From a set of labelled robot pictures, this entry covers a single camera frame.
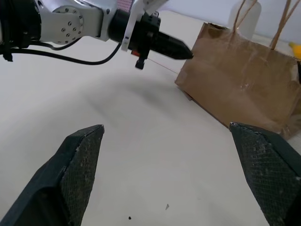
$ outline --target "white bracket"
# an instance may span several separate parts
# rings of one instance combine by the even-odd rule
[[[123,51],[128,50],[128,45],[131,41],[132,33],[137,21],[140,21],[144,12],[148,15],[153,14],[161,6],[163,6],[168,0],[135,0],[130,12],[130,18],[127,23],[126,32],[121,43],[121,49]]]

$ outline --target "white bottle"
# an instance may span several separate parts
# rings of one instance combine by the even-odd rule
[[[241,6],[241,3],[243,1],[240,0],[238,3],[236,3],[230,13],[230,17],[228,20],[228,27],[233,28],[234,21],[237,15],[237,12]],[[238,23],[243,18],[247,10],[252,6],[254,3],[254,0],[246,0],[243,7],[240,10],[240,14],[238,17]],[[257,1],[255,5],[250,9],[246,17],[244,18],[243,22],[238,27],[238,33],[243,35],[246,39],[251,40],[253,37],[253,34],[255,32],[255,28],[259,19],[261,13],[261,4]]]

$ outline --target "brown paper bag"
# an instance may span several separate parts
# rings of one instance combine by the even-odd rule
[[[274,50],[297,5],[287,14],[289,6],[290,0],[270,48],[237,34],[240,10],[233,30],[204,24],[194,58],[175,83],[226,126],[236,121],[291,136],[300,128],[294,121],[301,121],[298,67],[293,57]]]

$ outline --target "black cable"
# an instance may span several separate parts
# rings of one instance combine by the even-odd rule
[[[47,48],[50,48],[54,51],[60,51],[60,50],[63,50],[63,49],[67,49],[69,48],[70,46],[73,46],[76,42],[78,42],[81,38],[79,39],[76,39],[74,42],[71,42],[67,45],[64,45],[62,47],[54,47],[53,45],[50,45],[50,44],[47,44],[47,43],[44,43],[44,42],[40,42],[40,41],[31,41],[30,42],[30,45],[34,45],[34,46],[42,46],[42,47],[47,47]]]
[[[33,49],[18,49],[18,48],[12,48],[10,49],[10,52],[13,54],[32,54],[32,55],[38,55],[38,56],[45,56],[45,57],[51,57],[51,58],[56,58],[59,60],[66,60],[69,62],[73,62],[73,63],[77,63],[77,64],[82,64],[82,65],[102,65],[107,63],[109,60],[111,60],[115,54],[117,53],[117,51],[119,50],[121,44],[119,43],[117,45],[117,47],[114,49],[114,51],[104,60],[101,61],[96,61],[96,62],[90,62],[90,61],[84,61],[84,60],[78,60],[78,59],[74,59],[68,56],[62,56],[62,55],[58,55],[55,53],[48,53],[48,52],[44,52],[44,51],[38,51],[38,50],[33,50]]]

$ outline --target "yellow object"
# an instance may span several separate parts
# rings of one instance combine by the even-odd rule
[[[301,45],[290,42],[289,46],[293,49],[293,55],[295,56],[295,58],[301,60]]]

